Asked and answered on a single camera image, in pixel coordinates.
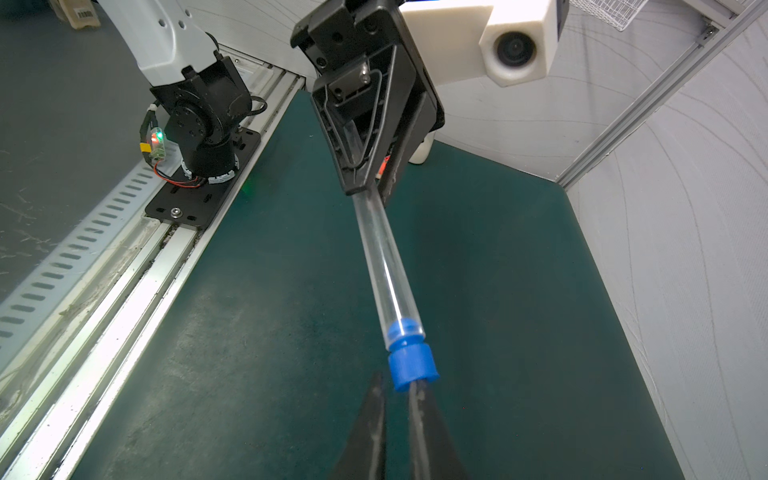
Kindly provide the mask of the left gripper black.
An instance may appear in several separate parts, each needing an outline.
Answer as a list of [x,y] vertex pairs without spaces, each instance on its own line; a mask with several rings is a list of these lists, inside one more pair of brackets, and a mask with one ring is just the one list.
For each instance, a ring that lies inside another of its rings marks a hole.
[[294,27],[290,46],[316,71],[310,87],[341,189],[374,185],[388,204],[444,108],[400,12],[401,1],[325,1]]

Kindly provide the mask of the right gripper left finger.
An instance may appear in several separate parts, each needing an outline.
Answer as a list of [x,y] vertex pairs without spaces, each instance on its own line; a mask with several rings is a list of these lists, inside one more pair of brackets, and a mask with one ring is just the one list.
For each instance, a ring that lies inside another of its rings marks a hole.
[[386,394],[383,374],[375,372],[329,479],[386,477]]

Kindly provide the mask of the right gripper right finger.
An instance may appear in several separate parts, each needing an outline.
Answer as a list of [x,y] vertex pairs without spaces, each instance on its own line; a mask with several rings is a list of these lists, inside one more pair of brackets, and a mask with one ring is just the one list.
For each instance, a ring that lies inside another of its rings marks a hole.
[[408,421],[412,479],[469,479],[426,380],[409,386]]

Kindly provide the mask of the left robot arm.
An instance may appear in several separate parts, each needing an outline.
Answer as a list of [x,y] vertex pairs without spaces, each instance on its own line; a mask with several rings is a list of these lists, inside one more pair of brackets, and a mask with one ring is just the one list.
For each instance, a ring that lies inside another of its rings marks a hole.
[[[326,1],[290,44],[317,73],[311,102],[342,190],[388,198],[410,156],[445,121],[442,103],[397,1]],[[169,116],[184,186],[233,179],[234,134],[265,109],[233,60],[177,1],[106,1],[103,9]]]

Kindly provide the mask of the beige plastic bottle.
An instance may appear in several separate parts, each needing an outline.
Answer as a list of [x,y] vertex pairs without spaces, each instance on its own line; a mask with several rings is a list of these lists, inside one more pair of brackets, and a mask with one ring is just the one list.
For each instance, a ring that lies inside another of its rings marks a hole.
[[424,138],[424,140],[420,143],[416,151],[413,153],[413,155],[409,159],[410,164],[422,165],[425,163],[432,149],[434,138],[435,138],[434,132],[430,132]]

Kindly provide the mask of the beige red round object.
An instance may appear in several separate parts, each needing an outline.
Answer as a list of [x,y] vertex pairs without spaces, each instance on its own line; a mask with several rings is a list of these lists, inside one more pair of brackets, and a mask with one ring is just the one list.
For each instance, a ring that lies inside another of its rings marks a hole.
[[377,180],[380,180],[383,177],[384,173],[386,172],[389,160],[390,160],[390,155],[387,155],[384,158],[384,160],[382,161],[382,163],[381,163],[381,165],[380,165],[380,167],[379,167],[379,169],[377,171],[377,175],[376,175],[376,179]]

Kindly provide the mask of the green table mat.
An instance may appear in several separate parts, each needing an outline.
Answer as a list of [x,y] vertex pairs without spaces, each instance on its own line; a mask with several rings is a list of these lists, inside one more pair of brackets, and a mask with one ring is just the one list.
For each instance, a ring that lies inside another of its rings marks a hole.
[[406,479],[390,361],[409,340],[469,477],[681,477],[561,187],[437,144],[386,212],[417,306],[399,328],[298,94],[74,477],[325,479],[380,373],[386,474]]

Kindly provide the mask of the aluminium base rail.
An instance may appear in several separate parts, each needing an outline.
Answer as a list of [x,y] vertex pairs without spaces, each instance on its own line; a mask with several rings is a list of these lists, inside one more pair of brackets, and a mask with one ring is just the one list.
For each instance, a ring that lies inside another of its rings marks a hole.
[[149,217],[160,186],[75,284],[23,349],[21,371],[1,378],[3,478],[70,473],[244,184],[235,178],[205,227],[180,209]]

